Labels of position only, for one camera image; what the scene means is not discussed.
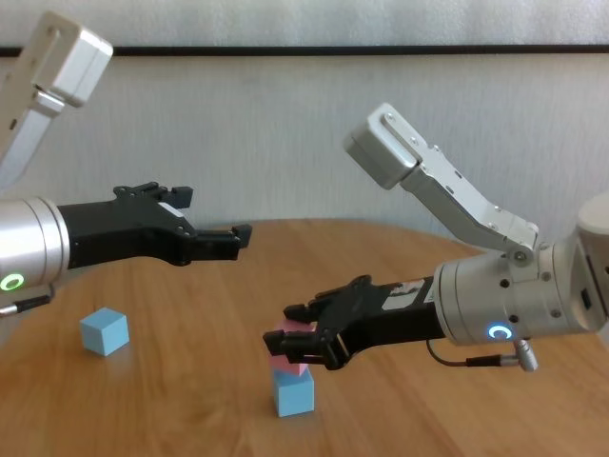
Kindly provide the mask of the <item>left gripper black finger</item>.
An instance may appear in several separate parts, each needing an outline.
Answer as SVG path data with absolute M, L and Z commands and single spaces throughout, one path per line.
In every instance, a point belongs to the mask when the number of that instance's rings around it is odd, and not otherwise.
M 173 187 L 167 188 L 157 182 L 148 182 L 142 185 L 130 187 L 126 185 L 113 188 L 113 193 L 118 197 L 146 197 L 157 203 L 166 203 L 175 209 L 186 209 L 191 205 L 193 188 Z
M 237 260 L 247 248 L 253 227 L 239 225 L 225 230 L 197 230 L 186 241 L 186 261 Z

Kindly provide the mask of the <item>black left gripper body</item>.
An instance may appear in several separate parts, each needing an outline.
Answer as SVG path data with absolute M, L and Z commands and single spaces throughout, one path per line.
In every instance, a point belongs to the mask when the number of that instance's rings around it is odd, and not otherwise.
M 151 257 L 186 266 L 186 241 L 193 231 L 186 217 L 146 197 L 62 205 L 69 236 L 69 269 Z

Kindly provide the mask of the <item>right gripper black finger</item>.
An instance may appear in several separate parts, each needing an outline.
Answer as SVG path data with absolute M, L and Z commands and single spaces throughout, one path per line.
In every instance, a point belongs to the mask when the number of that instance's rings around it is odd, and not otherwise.
M 273 330 L 263 335 L 272 356 L 285 356 L 292 364 L 323 365 L 337 370 L 346 365 L 346 350 L 336 334 L 317 331 Z
M 324 310 L 329 305 L 327 298 L 316 298 L 307 304 L 297 304 L 285 307 L 286 319 L 299 323 L 318 322 Z

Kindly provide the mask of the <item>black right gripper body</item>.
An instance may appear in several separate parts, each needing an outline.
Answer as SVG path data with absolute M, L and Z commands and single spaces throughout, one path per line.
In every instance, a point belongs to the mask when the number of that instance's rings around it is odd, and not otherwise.
M 432 288 L 430 276 L 375 285 L 364 275 L 319 293 L 313 299 L 313 363 L 337 370 L 369 348 L 443 339 Z

